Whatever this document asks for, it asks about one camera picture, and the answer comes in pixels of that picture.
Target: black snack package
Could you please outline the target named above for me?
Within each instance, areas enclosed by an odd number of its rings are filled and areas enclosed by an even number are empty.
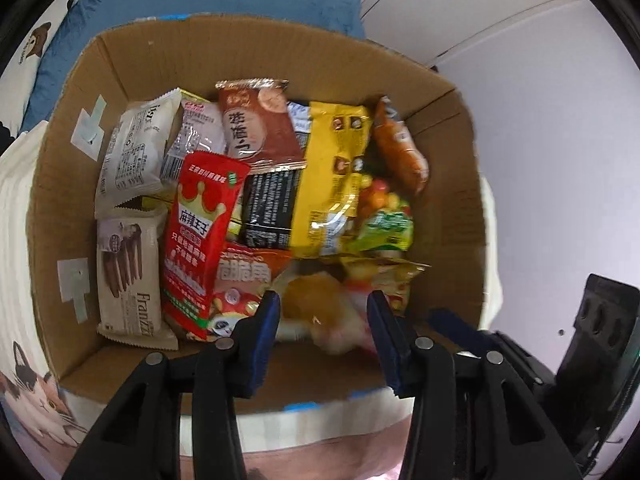
[[[308,107],[289,103],[289,115],[303,152],[310,133]],[[242,235],[251,248],[289,248],[291,220],[302,170],[251,175],[244,186]]]

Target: snack package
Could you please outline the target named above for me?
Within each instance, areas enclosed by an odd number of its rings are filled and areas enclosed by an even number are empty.
[[[393,310],[402,314],[409,301],[409,282],[428,267],[402,258],[340,258],[347,278],[344,287],[351,304],[366,315],[367,297],[374,290],[382,290]]]
[[[180,105],[180,90],[125,111],[114,128],[95,190],[95,217],[144,194],[162,191],[164,146]]]
[[[392,174],[408,192],[420,193],[429,176],[427,161],[415,147],[409,130],[386,96],[376,106],[373,137]]]
[[[166,211],[116,208],[98,220],[98,333],[123,343],[177,350],[162,322],[158,237]]]
[[[193,152],[184,159],[164,245],[165,312],[185,330],[207,337],[213,286],[232,209],[249,165]]]
[[[173,200],[175,199],[175,193],[171,193],[171,198],[168,197],[169,193],[163,192],[161,194],[153,196],[142,197],[142,209],[144,211],[151,211],[156,207],[164,207],[167,212],[171,213],[171,209],[174,206]],[[237,242],[240,228],[242,227],[242,189],[238,193],[238,199],[234,205],[234,209],[231,213],[231,220],[229,221],[229,227],[226,229],[225,239],[229,242]]]
[[[311,133],[309,107],[289,103],[289,116],[304,153]],[[288,249],[291,220],[303,170],[249,176],[244,186],[242,240],[249,247]]]
[[[286,268],[290,260],[289,251],[227,244],[220,256],[213,286],[207,341],[230,336],[239,320],[255,314],[271,281]],[[199,339],[193,334],[187,334],[187,337]]]
[[[347,243],[347,252],[408,250],[414,237],[408,202],[389,192],[380,178],[363,175],[360,185],[357,234]]]
[[[251,165],[251,174],[306,166],[287,113],[288,81],[219,81],[218,102],[228,143],[227,155]]]
[[[182,98],[182,127],[174,143],[164,156],[160,178],[165,185],[175,188],[188,153],[196,151],[224,154],[225,133],[218,104],[193,94]]]
[[[306,147],[291,225],[297,258],[342,252],[342,236],[356,216],[362,155],[371,121],[363,106],[312,102]]]
[[[244,191],[241,189],[238,193],[238,198],[234,204],[234,209],[231,212],[231,220],[229,221],[229,227],[226,228],[226,240],[229,242],[237,242],[240,235],[240,229],[242,229],[242,197]]]
[[[366,321],[351,305],[342,284],[328,272],[292,274],[280,280],[276,290],[282,304],[280,340],[300,338],[306,326],[313,342],[329,354],[369,347]]]

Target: cat illustration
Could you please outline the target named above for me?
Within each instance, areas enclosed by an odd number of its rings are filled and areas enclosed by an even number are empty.
[[[63,392],[50,372],[38,375],[27,361],[22,348],[14,341],[15,384],[0,372],[0,393],[20,423],[33,435],[50,436],[58,444],[77,447],[68,433],[86,433],[67,407]]]
[[[44,50],[44,44],[47,43],[50,28],[51,22],[45,22],[33,29],[27,43],[24,45],[18,64],[22,64],[29,56],[42,57],[42,51]]]

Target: black device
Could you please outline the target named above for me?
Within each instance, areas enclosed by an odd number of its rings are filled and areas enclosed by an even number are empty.
[[[399,397],[415,397],[400,480],[582,478],[638,386],[639,312],[636,288],[589,276],[555,376],[505,334],[478,332],[432,310],[431,326],[473,355],[451,354],[418,336],[373,292],[367,319],[386,383]],[[184,392],[193,393],[196,480],[245,479],[233,398],[251,397],[262,383],[279,318],[279,298],[268,292],[231,338],[174,360],[150,353],[63,480],[177,480]]]

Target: white tape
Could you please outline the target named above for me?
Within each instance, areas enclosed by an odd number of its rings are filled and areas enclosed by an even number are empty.
[[[89,260],[58,260],[58,282],[63,302],[73,301],[78,323],[89,319],[84,295],[91,291],[89,282]]]
[[[102,146],[104,130],[100,127],[100,119],[107,105],[101,95],[95,101],[94,111],[91,115],[83,108],[78,115],[78,122],[71,134],[71,143],[85,155],[90,156],[96,162]]]

